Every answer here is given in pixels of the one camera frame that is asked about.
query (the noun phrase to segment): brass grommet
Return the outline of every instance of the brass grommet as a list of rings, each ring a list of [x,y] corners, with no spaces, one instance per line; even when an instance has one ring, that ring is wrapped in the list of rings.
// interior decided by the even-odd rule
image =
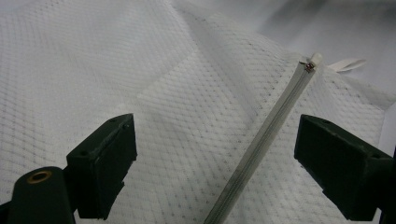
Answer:
[[[29,176],[29,178],[27,178],[27,182],[29,184],[38,184],[50,178],[51,175],[51,171],[40,171]]]

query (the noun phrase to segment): white zipper tape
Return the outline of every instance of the white zipper tape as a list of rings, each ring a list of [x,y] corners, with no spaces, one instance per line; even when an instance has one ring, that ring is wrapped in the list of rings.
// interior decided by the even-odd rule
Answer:
[[[298,64],[290,83],[247,148],[242,160],[207,216],[205,224],[222,223],[231,212],[239,195],[259,166],[295,102],[315,74],[315,68],[320,63],[321,55],[314,54],[307,63]]]

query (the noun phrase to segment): white textured fabric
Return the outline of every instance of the white textured fabric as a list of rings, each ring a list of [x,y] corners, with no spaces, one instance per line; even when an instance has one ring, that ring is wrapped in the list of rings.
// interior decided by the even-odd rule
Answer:
[[[0,203],[10,200],[21,175],[65,167],[65,155],[105,120],[134,113],[138,158],[107,223],[202,223],[299,59],[219,14],[180,2],[42,0],[2,14]],[[345,88],[338,76],[317,76],[296,110],[342,121],[375,144],[383,110]],[[288,164],[297,165],[291,153],[297,114],[262,163],[270,173],[257,174],[279,180],[288,177]],[[265,201],[268,217],[293,220],[310,212],[295,204],[311,200],[313,207],[324,204],[312,218],[341,220],[312,193],[313,180],[297,172],[311,183],[308,192],[265,182],[277,195]],[[264,183],[256,178],[247,192]],[[287,190],[296,192],[294,200],[280,195]],[[246,197],[235,207],[243,214],[251,213],[241,205]],[[251,219],[235,211],[236,222],[261,222],[264,214]]]
[[[226,223],[352,222],[346,221],[293,155],[302,114],[331,120],[378,145],[385,109],[394,103],[395,96],[368,86],[354,87],[358,87],[357,81],[332,69],[314,75]]]

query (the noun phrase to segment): white strap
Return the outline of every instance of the white strap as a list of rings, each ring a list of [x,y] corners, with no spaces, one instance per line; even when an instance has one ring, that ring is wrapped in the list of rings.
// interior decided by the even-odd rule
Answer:
[[[366,63],[364,59],[344,59],[338,63],[330,64],[329,67],[333,69],[335,72],[346,72],[352,69],[363,66]]]

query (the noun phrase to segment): zipper slider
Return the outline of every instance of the zipper slider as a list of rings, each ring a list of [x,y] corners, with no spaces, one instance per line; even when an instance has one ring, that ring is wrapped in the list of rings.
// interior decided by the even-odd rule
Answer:
[[[320,63],[322,63],[322,61],[323,61],[323,56],[319,53],[314,53],[312,57],[308,59],[308,62],[305,64],[305,71],[311,73]]]

